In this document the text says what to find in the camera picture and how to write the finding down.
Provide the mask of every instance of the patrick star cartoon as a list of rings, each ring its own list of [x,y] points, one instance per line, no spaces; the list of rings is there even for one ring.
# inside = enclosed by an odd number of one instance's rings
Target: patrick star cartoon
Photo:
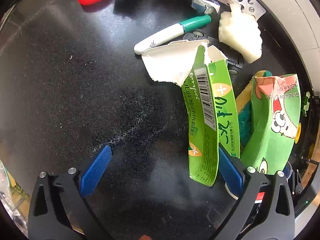
[[[272,124],[271,129],[275,133],[280,133],[288,138],[294,139],[297,127],[288,116],[284,98],[285,93],[296,86],[296,76],[288,77],[256,77],[255,94],[261,99],[261,94],[272,100]]]

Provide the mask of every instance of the white marker with green cap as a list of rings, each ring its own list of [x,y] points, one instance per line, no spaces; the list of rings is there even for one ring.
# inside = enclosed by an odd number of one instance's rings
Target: white marker with green cap
[[[204,15],[176,23],[137,43],[134,46],[134,52],[141,55],[147,49],[157,47],[167,41],[183,35],[184,33],[191,32],[196,28],[205,26],[210,22],[211,17],[209,15]]]

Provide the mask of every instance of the blue gripper pad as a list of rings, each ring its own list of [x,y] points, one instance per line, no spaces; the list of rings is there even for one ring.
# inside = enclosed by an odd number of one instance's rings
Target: blue gripper pad
[[[229,159],[228,153],[225,153],[220,146],[218,168],[230,192],[234,195],[242,196],[244,184],[243,178]]]
[[[82,197],[93,193],[110,160],[111,148],[106,145],[81,177],[80,194]]]

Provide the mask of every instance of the black tabletop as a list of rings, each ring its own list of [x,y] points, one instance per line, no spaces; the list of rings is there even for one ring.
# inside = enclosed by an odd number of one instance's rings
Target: black tabletop
[[[66,172],[103,143],[112,160],[87,198],[116,239],[207,239],[235,200],[188,175],[181,88],[153,82],[134,45],[196,16],[190,0],[19,0],[0,35],[0,159],[29,193],[39,173]],[[218,36],[219,16],[204,30]],[[292,72],[268,32],[263,56],[233,77]]]

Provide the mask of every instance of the barcode number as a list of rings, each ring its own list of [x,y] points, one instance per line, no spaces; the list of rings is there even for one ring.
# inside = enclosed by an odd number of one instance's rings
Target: barcode number
[[[204,115],[204,123],[210,126],[216,131],[216,122],[214,121],[213,103],[210,85],[208,82],[206,68],[200,68],[195,70],[196,78],[198,81],[198,87],[200,91],[200,97],[202,102],[202,110]]]

